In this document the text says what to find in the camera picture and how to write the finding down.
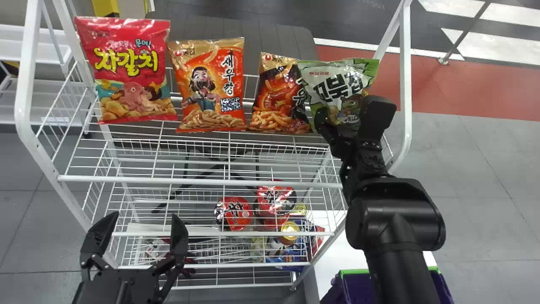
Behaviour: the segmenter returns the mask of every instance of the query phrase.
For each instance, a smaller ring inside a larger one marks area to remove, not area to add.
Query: octopus cartoon
[[[215,83],[210,78],[208,70],[205,67],[194,68],[190,80],[190,90],[193,94],[182,102],[182,108],[190,103],[197,103],[203,111],[215,110],[215,104],[219,103],[220,97],[211,92],[214,89]]]
[[[154,102],[154,100],[159,97],[153,87],[145,87],[141,93],[141,98],[143,100],[143,108],[145,111],[163,111],[162,106]]]
[[[143,97],[144,88],[136,82],[126,82],[122,86],[124,96],[118,100],[121,104],[126,104],[130,111],[144,111]]]

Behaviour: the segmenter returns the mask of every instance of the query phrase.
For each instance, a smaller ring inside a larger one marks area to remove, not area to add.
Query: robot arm
[[[364,251],[379,303],[440,303],[422,251],[444,244],[442,216],[419,181],[386,170],[381,137],[396,106],[380,96],[362,103],[358,131],[331,124],[327,108],[314,117],[316,130],[342,161],[347,240]]]
[[[186,262],[188,232],[181,219],[172,215],[170,256],[148,269],[113,269],[104,259],[118,212],[109,214],[94,224],[86,234],[80,249],[83,277],[73,304],[133,304],[162,303],[167,297]],[[96,267],[93,280],[90,270]],[[159,277],[167,279],[159,288]]]

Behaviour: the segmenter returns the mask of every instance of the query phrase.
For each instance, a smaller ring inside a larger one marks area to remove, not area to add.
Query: green snack bag
[[[371,86],[379,60],[348,58],[339,61],[298,61],[303,85],[310,95],[313,116],[321,107],[328,107],[330,121],[360,125],[361,101]]]

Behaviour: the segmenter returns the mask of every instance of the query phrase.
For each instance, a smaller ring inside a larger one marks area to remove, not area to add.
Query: green rim
[[[430,266],[428,267],[429,271],[436,271],[438,274],[441,274],[441,271],[439,270],[438,266]],[[343,269],[339,271],[339,275],[341,279],[343,280],[343,276],[346,274],[366,274],[369,273],[369,269]]]

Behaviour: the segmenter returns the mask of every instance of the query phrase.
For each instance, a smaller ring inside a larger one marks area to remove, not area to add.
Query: cartoon character
[[[190,103],[199,104],[201,110],[215,110],[215,103],[219,103],[220,97],[212,93],[215,89],[214,80],[210,78],[208,70],[205,67],[196,67],[191,72],[190,90],[193,92],[191,97],[182,101],[182,108]]]
[[[142,112],[144,111],[143,107],[143,86],[137,82],[126,82],[122,86],[124,91],[124,96],[120,97],[118,100],[120,104],[126,104],[130,111]]]
[[[340,122],[356,123],[360,121],[360,103],[362,101],[362,95],[353,94],[350,97],[341,96],[341,111],[337,115],[337,119]]]
[[[164,111],[163,106],[155,102],[155,100],[161,98],[161,89],[156,92],[153,87],[144,87],[141,98],[143,100],[143,107],[146,111]]]

